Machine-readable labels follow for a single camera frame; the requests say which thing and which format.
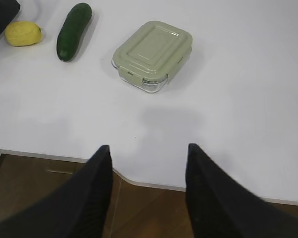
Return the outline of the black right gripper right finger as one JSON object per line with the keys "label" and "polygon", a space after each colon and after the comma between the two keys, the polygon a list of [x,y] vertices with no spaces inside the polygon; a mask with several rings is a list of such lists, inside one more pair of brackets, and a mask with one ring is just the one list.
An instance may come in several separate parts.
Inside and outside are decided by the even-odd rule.
{"label": "black right gripper right finger", "polygon": [[197,144],[188,146],[186,206],[196,238],[298,238],[298,218],[241,186]]}

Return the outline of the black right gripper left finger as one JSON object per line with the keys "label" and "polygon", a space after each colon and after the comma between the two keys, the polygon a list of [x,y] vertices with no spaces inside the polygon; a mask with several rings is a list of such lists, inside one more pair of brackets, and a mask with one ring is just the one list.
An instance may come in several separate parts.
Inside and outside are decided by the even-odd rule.
{"label": "black right gripper left finger", "polygon": [[0,238],[100,238],[112,187],[110,149],[102,145],[66,183],[0,222]]}

